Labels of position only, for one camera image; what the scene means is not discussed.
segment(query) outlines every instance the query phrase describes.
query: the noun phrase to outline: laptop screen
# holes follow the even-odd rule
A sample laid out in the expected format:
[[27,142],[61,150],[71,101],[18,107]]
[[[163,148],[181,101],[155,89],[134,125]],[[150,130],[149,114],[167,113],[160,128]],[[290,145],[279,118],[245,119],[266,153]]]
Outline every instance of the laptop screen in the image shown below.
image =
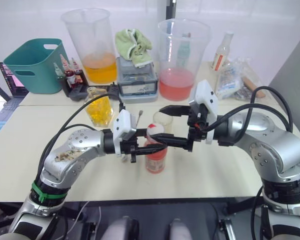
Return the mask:
[[0,70],[3,74],[6,84],[8,85],[14,98],[25,97],[29,92],[25,86],[18,80],[13,72],[2,62],[0,62]]

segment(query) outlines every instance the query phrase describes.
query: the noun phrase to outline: black stand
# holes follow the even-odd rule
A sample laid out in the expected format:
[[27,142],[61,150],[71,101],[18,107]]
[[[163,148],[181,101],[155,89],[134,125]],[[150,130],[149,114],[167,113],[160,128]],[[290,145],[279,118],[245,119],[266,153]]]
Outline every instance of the black stand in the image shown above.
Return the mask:
[[[4,214],[6,214],[7,216],[11,216],[13,214],[15,214],[20,207],[18,207],[18,205],[22,205],[22,203],[3,203],[0,202],[0,209],[4,212]],[[68,219],[76,219],[78,214],[79,214],[79,210],[74,210],[72,208],[68,208],[68,207],[62,207],[62,209],[58,212],[58,214],[60,216],[63,216],[64,213],[66,214],[66,217]],[[83,213],[80,214],[78,221],[81,221],[82,219],[84,219],[85,215]],[[13,219],[8,219],[8,220],[4,220],[4,221],[0,221],[0,228],[6,227],[8,225],[10,225],[13,222]]]
[[[236,203],[227,203],[227,207],[225,208],[226,213],[228,215],[231,214],[235,214],[237,212],[241,212],[247,209],[252,209],[253,204],[254,204],[254,200],[255,200],[255,196],[248,198],[247,200],[244,201],[240,201],[240,202],[236,202]],[[264,204],[264,199],[262,196],[258,197],[257,201],[256,201],[256,206],[259,207],[262,204]]]

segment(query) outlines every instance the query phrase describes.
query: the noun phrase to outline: green towel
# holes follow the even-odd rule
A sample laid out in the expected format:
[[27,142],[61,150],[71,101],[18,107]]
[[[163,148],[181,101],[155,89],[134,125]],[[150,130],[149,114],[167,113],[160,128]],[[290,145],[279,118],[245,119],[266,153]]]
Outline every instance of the green towel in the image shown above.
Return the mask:
[[136,68],[142,68],[153,62],[147,50],[152,49],[151,42],[138,29],[124,29],[115,34],[115,46],[121,57],[132,61]]

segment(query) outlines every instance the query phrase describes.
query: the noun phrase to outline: white bottle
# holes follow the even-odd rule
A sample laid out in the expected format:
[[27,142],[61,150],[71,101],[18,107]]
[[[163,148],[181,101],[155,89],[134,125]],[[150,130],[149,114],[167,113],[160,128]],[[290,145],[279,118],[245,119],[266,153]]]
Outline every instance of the white bottle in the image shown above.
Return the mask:
[[214,71],[218,72],[221,69],[222,65],[225,63],[225,61],[227,60],[227,57],[230,52],[230,43],[233,36],[234,36],[233,32],[227,31],[224,33],[222,43],[217,48],[214,56],[214,60],[211,65],[211,68]]

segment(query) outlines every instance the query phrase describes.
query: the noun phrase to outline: red liquid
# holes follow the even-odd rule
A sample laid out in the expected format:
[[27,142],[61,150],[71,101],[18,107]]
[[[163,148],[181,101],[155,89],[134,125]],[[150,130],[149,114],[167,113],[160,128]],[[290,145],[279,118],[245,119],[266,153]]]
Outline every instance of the red liquid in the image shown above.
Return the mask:
[[189,97],[195,76],[185,68],[167,68],[159,75],[159,90],[162,97],[182,101]]
[[[144,146],[149,144],[154,144],[155,142],[150,142],[147,140]],[[156,153],[148,154],[145,156],[145,168],[152,174],[161,173],[165,169],[165,157],[168,148],[158,151]]]

